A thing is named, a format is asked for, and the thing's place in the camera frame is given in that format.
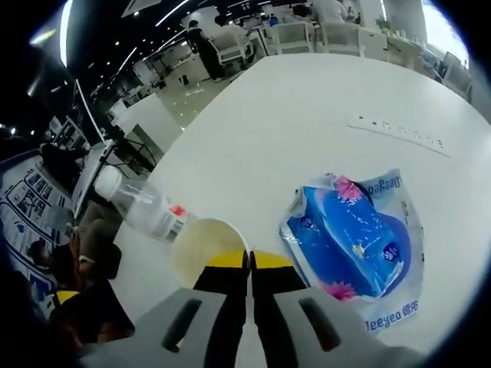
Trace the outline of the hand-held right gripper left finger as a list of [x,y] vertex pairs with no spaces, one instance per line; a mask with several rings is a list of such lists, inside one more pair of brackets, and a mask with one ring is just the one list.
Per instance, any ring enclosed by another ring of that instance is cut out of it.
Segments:
[[246,322],[246,251],[214,257],[195,286],[145,313],[132,336],[103,343],[84,367],[234,367]]

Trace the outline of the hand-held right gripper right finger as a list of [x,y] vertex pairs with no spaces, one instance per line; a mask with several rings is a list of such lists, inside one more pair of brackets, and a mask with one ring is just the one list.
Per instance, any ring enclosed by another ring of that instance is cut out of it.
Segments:
[[254,321],[269,367],[420,367],[420,353],[369,333],[350,307],[307,287],[281,255],[249,254]]

